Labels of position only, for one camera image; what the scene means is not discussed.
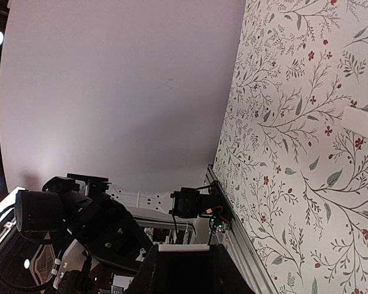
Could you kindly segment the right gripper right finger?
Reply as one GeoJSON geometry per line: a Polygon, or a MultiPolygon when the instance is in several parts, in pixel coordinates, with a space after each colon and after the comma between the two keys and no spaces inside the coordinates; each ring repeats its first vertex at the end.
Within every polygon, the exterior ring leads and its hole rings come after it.
{"type": "Polygon", "coordinates": [[[213,245],[213,262],[218,293],[254,294],[222,244],[213,245]]]}

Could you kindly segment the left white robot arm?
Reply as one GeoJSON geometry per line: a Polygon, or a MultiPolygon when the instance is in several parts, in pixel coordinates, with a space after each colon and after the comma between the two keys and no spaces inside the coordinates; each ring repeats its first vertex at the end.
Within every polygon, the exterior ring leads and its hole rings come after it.
{"type": "Polygon", "coordinates": [[[142,266],[138,256],[153,243],[125,206],[106,194],[109,184],[107,178],[54,177],[41,191],[19,190],[2,213],[13,210],[18,232],[32,243],[52,245],[69,233],[88,263],[135,276],[142,266]]]}

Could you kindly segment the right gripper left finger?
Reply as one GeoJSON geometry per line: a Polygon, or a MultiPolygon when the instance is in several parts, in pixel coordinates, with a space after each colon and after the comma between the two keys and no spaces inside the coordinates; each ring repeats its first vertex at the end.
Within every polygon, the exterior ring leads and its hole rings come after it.
{"type": "Polygon", "coordinates": [[[213,249],[159,252],[152,246],[130,283],[131,293],[214,293],[213,249]]]}

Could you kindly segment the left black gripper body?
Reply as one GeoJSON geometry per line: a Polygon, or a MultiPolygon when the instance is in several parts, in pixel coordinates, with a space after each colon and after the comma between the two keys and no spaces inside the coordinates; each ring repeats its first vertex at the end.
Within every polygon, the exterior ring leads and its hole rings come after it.
{"type": "Polygon", "coordinates": [[[132,214],[110,198],[75,206],[67,228],[93,259],[117,273],[136,274],[137,258],[153,245],[132,214]]]}

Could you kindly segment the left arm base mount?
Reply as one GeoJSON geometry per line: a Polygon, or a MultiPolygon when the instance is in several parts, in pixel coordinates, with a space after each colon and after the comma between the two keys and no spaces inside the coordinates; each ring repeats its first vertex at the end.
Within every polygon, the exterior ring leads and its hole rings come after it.
{"type": "Polygon", "coordinates": [[[169,214],[182,219],[209,219],[213,233],[231,228],[232,212],[217,180],[199,188],[182,187],[171,193],[169,214]]]}

